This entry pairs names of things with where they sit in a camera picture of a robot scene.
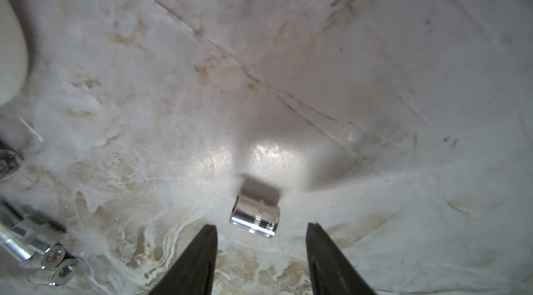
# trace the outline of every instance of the brown stain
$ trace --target brown stain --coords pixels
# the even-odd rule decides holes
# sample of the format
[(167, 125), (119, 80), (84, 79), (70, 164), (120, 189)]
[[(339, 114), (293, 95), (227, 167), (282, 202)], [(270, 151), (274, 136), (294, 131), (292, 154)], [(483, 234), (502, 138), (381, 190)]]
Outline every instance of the brown stain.
[(374, 212), (356, 220), (353, 225), (337, 225), (328, 228), (326, 232), (342, 250), (352, 247), (356, 242), (398, 217), (399, 214), (400, 212)]
[(533, 272), (531, 272), (529, 275), (527, 275), (524, 278), (524, 283), (528, 286), (533, 286)]
[(243, 0), (243, 2), (241, 3), (240, 18), (245, 19), (252, 14), (254, 2), (255, 0)]
[(144, 231), (146, 230), (145, 226), (139, 228), (139, 233), (137, 234), (137, 244), (135, 245), (135, 251), (133, 251), (130, 261), (126, 263), (126, 266), (129, 266), (133, 269), (136, 269), (140, 266), (140, 263), (143, 261), (143, 256), (146, 253), (146, 242), (144, 238)]
[(200, 65), (194, 67), (198, 73), (198, 83), (202, 86), (210, 85), (221, 92), (227, 88), (226, 83), (232, 78), (242, 76), (242, 67), (230, 56), (220, 53), (210, 53)]
[(255, 83), (253, 83), (253, 82), (250, 82), (250, 83), (248, 84), (248, 89), (250, 89), (250, 91), (253, 92), (253, 93), (257, 93), (257, 92), (259, 92), (259, 88), (258, 88), (257, 85), (256, 85)]
[(66, 116), (69, 116), (69, 117), (72, 117), (72, 118), (80, 118), (80, 119), (85, 119), (85, 120), (89, 120), (89, 121), (94, 121), (94, 113), (92, 113), (90, 111), (76, 112), (76, 111), (71, 110), (71, 109), (65, 109), (63, 111), (63, 113)]
[(209, 72), (207, 72), (207, 65), (197, 66), (195, 67), (195, 71), (198, 73), (198, 83), (200, 85), (206, 86), (212, 84)]
[(71, 85), (75, 86), (76, 88), (81, 87), (82, 85), (87, 86), (87, 88), (92, 89), (95, 86), (102, 86), (102, 84), (95, 80), (95, 79), (87, 79), (83, 82), (70, 82)]
[(163, 259), (163, 256), (164, 256), (164, 251), (161, 247), (156, 247), (154, 249), (154, 259), (156, 261), (161, 261), (161, 259)]
[(137, 0), (126, 0), (120, 4), (120, 7), (124, 10), (130, 10), (137, 7)]
[(333, 2), (330, 3), (330, 7), (335, 7), (341, 2), (341, 0), (333, 0)]
[(340, 23), (344, 23), (345, 25), (350, 24), (358, 17), (360, 12), (356, 0), (334, 0), (330, 3), (330, 7), (338, 8), (332, 11), (326, 19), (325, 25), (322, 28), (323, 32)]
[(307, 294), (311, 291), (309, 270), (305, 261), (291, 261), (278, 274), (270, 265), (259, 270), (256, 254), (248, 248), (229, 247), (217, 252), (214, 287), (223, 288), (227, 294), (234, 294), (243, 285), (255, 284), (255, 290), (269, 293)]
[(68, 19), (71, 15), (70, 8), (69, 8), (69, 1), (70, 0), (58, 0), (59, 1), (59, 10), (61, 11), (61, 15)]
[(205, 27), (203, 26), (203, 24), (200, 24), (198, 29), (194, 29), (194, 31), (198, 37), (203, 37), (203, 35), (205, 34)]
[(276, 276), (274, 266), (259, 271), (257, 276), (258, 284), (269, 289), (276, 287), (291, 294), (304, 294), (311, 291), (309, 268), (304, 261), (291, 261), (278, 276)]
[(132, 37), (125, 37), (115, 31), (104, 31), (103, 34), (108, 42), (113, 44), (121, 44), (124, 46), (132, 47), (143, 52), (149, 52), (146, 47), (138, 44)]
[(287, 30), (288, 21), (284, 21), (276, 31), (276, 35), (273, 37), (272, 41), (274, 45), (280, 45), (285, 41), (285, 32)]
[(133, 28), (133, 35), (141, 34), (144, 35), (148, 30), (148, 25), (142, 18), (137, 19), (137, 24)]
[(418, 134), (413, 134), (413, 150), (416, 151), (418, 147)]

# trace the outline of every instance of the white surface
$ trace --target white surface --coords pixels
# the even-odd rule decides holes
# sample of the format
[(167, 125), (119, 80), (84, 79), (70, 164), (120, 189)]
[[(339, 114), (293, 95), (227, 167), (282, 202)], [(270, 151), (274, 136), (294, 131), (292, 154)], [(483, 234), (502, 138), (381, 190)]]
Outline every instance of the white surface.
[[(83, 259), (40, 291), (145, 293), (211, 223), (214, 294), (309, 294), (317, 221), (379, 293), (532, 293), (532, 2), (24, 0), (0, 194)], [(283, 191), (271, 240), (228, 222), (243, 174)]]
[(22, 87), (28, 72), (28, 51), (20, 24), (8, 0), (0, 0), (0, 105)]

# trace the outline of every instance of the scratch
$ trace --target scratch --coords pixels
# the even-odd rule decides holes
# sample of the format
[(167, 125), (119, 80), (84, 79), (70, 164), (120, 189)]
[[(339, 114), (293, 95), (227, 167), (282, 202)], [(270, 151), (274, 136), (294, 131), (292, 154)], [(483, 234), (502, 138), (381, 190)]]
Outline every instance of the scratch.
[(39, 133), (37, 133), (24, 119), (22, 119), (21, 116), (17, 117), (20, 119), (20, 121), (22, 121), (24, 126), (26, 126), (28, 130), (30, 130), (31, 133), (35, 134), (35, 136), (37, 137), (37, 139), (39, 139), (40, 142), (44, 142), (43, 137)]
[(303, 119), (303, 121), (305, 121), (309, 126), (313, 127), (318, 133), (320, 133), (321, 135), (323, 135), (324, 137), (326, 137), (327, 139), (329, 139), (333, 144), (337, 145), (337, 147), (339, 147), (340, 149), (342, 149), (344, 152), (346, 152), (348, 155), (353, 155), (354, 153), (353, 152), (350, 152), (348, 149), (344, 148), (343, 145), (341, 145), (340, 143), (337, 142), (337, 140), (335, 140), (331, 135), (329, 135), (328, 133), (324, 132), (322, 129), (320, 129), (318, 126), (316, 126), (312, 121), (310, 121), (309, 119), (307, 119), (304, 115), (302, 115), (295, 107), (293, 107), (292, 105), (290, 105), (289, 103), (287, 103), (287, 101), (283, 98), (281, 98), (281, 96), (277, 95), (276, 96), (277, 99), (279, 99), (279, 101), (281, 103), (283, 103), (283, 105), (285, 105), (289, 110), (291, 110), (292, 112), (296, 113), (296, 115), (300, 118)]
[(450, 206), (451, 208), (455, 209), (455, 210), (458, 211), (459, 213), (462, 213), (462, 214), (464, 214), (464, 215), (471, 216), (469, 213), (467, 213), (467, 212), (465, 212), (465, 211), (463, 211), (463, 210), (457, 208), (456, 206), (454, 206), (453, 203), (451, 203), (451, 202), (449, 202), (449, 201), (448, 201), (448, 206)]
[(336, 122), (339, 122), (339, 120), (337, 118), (333, 118), (332, 116), (330, 115), (327, 115), (325, 114), (324, 112), (322, 111), (319, 111), (317, 110), (316, 108), (304, 103), (303, 101), (297, 99), (296, 97), (294, 97), (294, 95), (290, 94), (289, 92), (287, 91), (283, 91), (285, 95), (287, 95), (290, 99), (293, 99), (294, 101), (298, 102), (298, 104), (300, 104), (302, 107), (308, 109), (309, 111), (312, 111), (312, 112), (315, 112), (316, 114), (324, 117), (324, 118), (328, 118), (329, 120), (331, 121), (336, 121)]
[(454, 149), (454, 147), (457, 145), (457, 142), (459, 142), (459, 139), (455, 139), (454, 142), (451, 143), (450, 151)]
[(413, 134), (413, 149), (416, 152), (416, 148), (418, 147), (418, 134)]
[(195, 181), (195, 184), (197, 186), (203, 186), (205, 187), (207, 190), (215, 193), (217, 196), (219, 196), (220, 198), (226, 200), (227, 202), (230, 202), (230, 200), (228, 200), (227, 198), (225, 198), (223, 195), (221, 195), (220, 193), (218, 193), (217, 191), (213, 190), (212, 188), (210, 188), (208, 185), (205, 185), (204, 183), (200, 183), (198, 180), (196, 180), (196, 178), (193, 179)]
[(104, 146), (104, 147), (107, 147), (107, 146), (110, 144), (110, 142), (112, 142), (112, 141), (118, 139), (118, 137), (120, 137), (120, 133), (117, 133), (117, 134), (115, 134), (114, 136), (112, 136), (112, 137), (110, 137), (109, 139), (107, 139), (107, 140), (105, 141), (105, 144), (104, 144), (103, 146)]
[(441, 288), (435, 290), (421, 290), (415, 292), (398, 292), (400, 295), (431, 295), (431, 294), (440, 294), (440, 293), (451, 293), (451, 292), (463, 292), (463, 293), (482, 293), (488, 291), (497, 291), (497, 288), (485, 288), (485, 289), (472, 289), (469, 287), (449, 287)]
[(500, 48), (502, 47), (502, 45), (499, 42), (494, 40), (494, 38), (492, 37), (489, 30), (487, 30), (487, 27), (484, 25), (481, 18), (479, 18), (477, 14), (474, 11), (472, 11), (472, 9), (470, 9), (470, 7), (467, 4), (465, 4), (462, 0), (450, 0), (450, 2), (453, 3), (457, 7), (457, 10), (459, 10), (459, 12), (467, 20), (469, 20), (470, 23), (472, 23), (472, 25), (474, 25), (474, 29), (477, 31), (478, 34), (481, 35), (481, 37), (485, 41), (494, 43)]
[(170, 15), (172, 15), (174, 18), (178, 19), (180, 22), (182, 22), (187, 28), (190, 29), (191, 32), (193, 32), (197, 37), (199, 38), (203, 38), (205, 39), (206, 41), (208, 41), (209, 43), (211, 43), (212, 45), (214, 45), (215, 47), (217, 47), (218, 49), (220, 49), (220, 47), (215, 44), (213, 41), (211, 41), (209, 38), (203, 36), (202, 32), (199, 31), (199, 29), (194, 29), (192, 26), (190, 26), (189, 24), (187, 24), (187, 22), (185, 22), (185, 20), (183, 19), (183, 17), (179, 16), (178, 14), (176, 14), (172, 9), (170, 9), (169, 7), (167, 7), (166, 5), (164, 5), (161, 1), (159, 0), (152, 0), (154, 3), (156, 3), (156, 5), (160, 6), (161, 8), (163, 8), (164, 10), (166, 10), (167, 13), (169, 13)]
[(408, 102), (405, 101), (405, 98), (403, 98), (402, 95), (398, 94), (398, 99), (402, 102), (402, 104), (413, 114), (415, 117), (422, 122), (425, 126), (429, 127), (429, 124), (424, 118), (420, 115), (420, 113), (412, 107)]
[(520, 125), (520, 129), (522, 130), (522, 133), (524, 134), (524, 136), (528, 140), (529, 147), (531, 149), (533, 149), (533, 139), (529, 135), (528, 128), (526, 127), (526, 122), (524, 121), (524, 115), (522, 113), (522, 110), (518, 106), (516, 108), (517, 108), (516, 109), (516, 115), (518, 117), (518, 124)]

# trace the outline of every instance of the dirt stain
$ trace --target dirt stain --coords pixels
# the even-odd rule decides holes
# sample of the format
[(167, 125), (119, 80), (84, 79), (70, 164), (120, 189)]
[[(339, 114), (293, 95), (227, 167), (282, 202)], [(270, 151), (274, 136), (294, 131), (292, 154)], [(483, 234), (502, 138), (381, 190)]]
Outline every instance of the dirt stain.
[(242, 7), (241, 15), (240, 15), (241, 18), (243, 19), (247, 18), (252, 14), (254, 2), (255, 0), (243, 0), (241, 4), (241, 7)]
[(457, 142), (459, 142), (459, 139), (455, 139), (454, 142), (451, 143), (450, 151), (455, 148), (455, 146), (457, 145)]
[(339, 249), (352, 247), (356, 242), (383, 227), (390, 220), (399, 216), (400, 212), (375, 212), (365, 215), (354, 225), (337, 225), (326, 230)]
[(137, 244), (135, 245), (135, 251), (133, 252), (132, 257), (130, 258), (130, 261), (126, 263), (126, 266), (129, 266), (133, 269), (136, 269), (140, 266), (139, 263), (142, 262), (142, 257), (146, 253), (144, 231), (145, 227), (141, 226), (139, 228), (139, 233), (137, 234)]
[(360, 9), (356, 5), (356, 0), (334, 0), (330, 3), (330, 7), (336, 10), (332, 11), (326, 19), (325, 26), (322, 31), (326, 31), (331, 27), (335, 27), (340, 23), (350, 24), (359, 15)]
[(340, 2), (341, 2), (341, 0), (334, 0), (333, 2), (330, 3), (330, 7), (335, 7), (335, 6), (338, 5)]
[(280, 45), (285, 41), (285, 32), (287, 30), (287, 21), (284, 21), (278, 28), (276, 35), (273, 38), (274, 45)]
[(120, 7), (124, 10), (130, 10), (137, 7), (137, 0), (126, 0), (120, 4)]
[(256, 85), (255, 83), (253, 83), (253, 82), (250, 82), (250, 83), (248, 84), (248, 89), (250, 89), (250, 91), (253, 92), (253, 93), (257, 93), (257, 92), (259, 92), (259, 88), (258, 88), (257, 85)]
[(203, 26), (203, 24), (200, 24), (200, 27), (198, 29), (194, 29), (194, 31), (198, 37), (203, 37), (203, 35), (205, 34), (205, 27)]
[(146, 47), (138, 44), (132, 37), (124, 37), (118, 32), (115, 31), (104, 31), (103, 34), (108, 42), (113, 44), (121, 44), (128, 47), (132, 47), (143, 52), (149, 52)]
[(276, 276), (276, 269), (270, 266), (258, 272), (258, 283), (268, 288), (278, 287), (291, 294), (305, 294), (311, 291), (309, 268), (303, 261), (292, 261)]
[(133, 28), (133, 35), (137, 35), (137, 34), (144, 35), (147, 30), (148, 30), (148, 25), (146, 24), (146, 22), (144, 22), (143, 19), (141, 18), (137, 19), (137, 24)]
[(61, 15), (64, 18), (70, 17), (70, 8), (69, 8), (69, 0), (58, 0), (59, 1), (59, 9), (61, 11)]
[(413, 149), (414, 151), (417, 150), (418, 147), (418, 134), (413, 134)]
[(94, 113), (90, 112), (90, 111), (80, 111), (80, 112), (76, 112), (74, 110), (71, 110), (71, 109), (66, 109), (63, 111), (63, 113), (69, 117), (72, 117), (72, 118), (80, 118), (80, 119), (86, 119), (86, 120), (89, 120), (89, 121), (94, 121)]
[(195, 67), (195, 71), (198, 73), (198, 83), (200, 85), (205, 86), (212, 83), (209, 72), (207, 72), (207, 65), (197, 66)]
[(76, 88), (79, 88), (82, 85), (86, 85), (89, 89), (92, 89), (95, 86), (102, 86), (102, 84), (95, 79), (87, 79), (83, 82), (70, 82), (70, 84), (75, 86)]

